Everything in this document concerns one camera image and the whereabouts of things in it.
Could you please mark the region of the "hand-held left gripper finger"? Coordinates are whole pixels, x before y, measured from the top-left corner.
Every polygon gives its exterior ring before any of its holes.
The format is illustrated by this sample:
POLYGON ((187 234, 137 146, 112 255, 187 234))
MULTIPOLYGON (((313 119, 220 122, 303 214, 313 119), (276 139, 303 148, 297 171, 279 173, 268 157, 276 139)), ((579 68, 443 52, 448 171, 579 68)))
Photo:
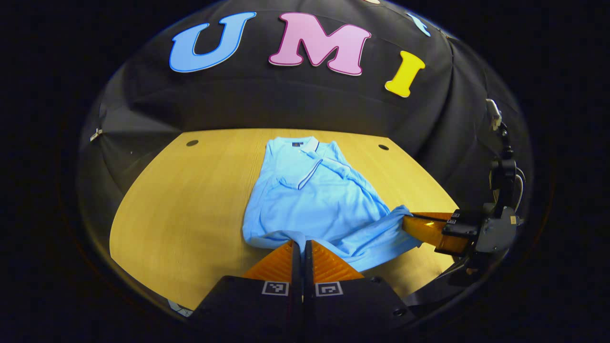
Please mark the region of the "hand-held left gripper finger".
POLYGON ((379 277, 364 277, 316 241, 305 246, 307 337, 388 337, 411 321, 407 305, 379 277))
POLYGON ((189 322, 211 336, 299 336, 303 285, 298 244, 283 244, 242 276, 220 278, 189 322))

